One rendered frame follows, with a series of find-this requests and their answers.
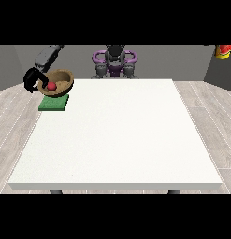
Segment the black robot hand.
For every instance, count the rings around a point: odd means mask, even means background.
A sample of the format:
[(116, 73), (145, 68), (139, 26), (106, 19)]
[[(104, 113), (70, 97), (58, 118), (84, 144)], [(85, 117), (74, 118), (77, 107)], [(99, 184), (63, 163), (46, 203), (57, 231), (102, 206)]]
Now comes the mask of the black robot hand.
[(38, 91), (35, 84), (39, 79), (42, 81), (42, 88), (45, 88), (49, 83), (48, 78), (35, 67), (30, 68), (23, 77), (24, 88), (30, 93)]

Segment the brown wooden bowl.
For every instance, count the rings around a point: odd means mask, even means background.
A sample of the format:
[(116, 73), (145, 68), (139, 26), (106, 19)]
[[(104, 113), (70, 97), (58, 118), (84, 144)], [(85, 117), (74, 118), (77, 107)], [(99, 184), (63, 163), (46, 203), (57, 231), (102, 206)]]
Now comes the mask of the brown wooden bowl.
[(55, 91), (49, 91), (48, 87), (42, 88), (43, 82), (41, 80), (38, 81), (37, 87), (39, 91), (49, 97), (61, 97), (70, 92), (74, 84), (74, 76), (73, 73), (66, 69), (57, 69), (52, 70), (45, 74), (48, 78), (49, 82), (53, 82), (56, 84)]

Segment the green square pad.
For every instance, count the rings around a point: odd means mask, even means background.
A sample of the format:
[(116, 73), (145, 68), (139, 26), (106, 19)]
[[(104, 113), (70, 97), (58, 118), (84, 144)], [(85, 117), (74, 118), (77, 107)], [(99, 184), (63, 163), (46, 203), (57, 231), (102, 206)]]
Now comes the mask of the green square pad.
[(67, 101), (69, 99), (69, 95), (66, 94), (61, 97), (49, 97), (45, 96), (41, 101), (38, 110), (39, 111), (64, 111)]

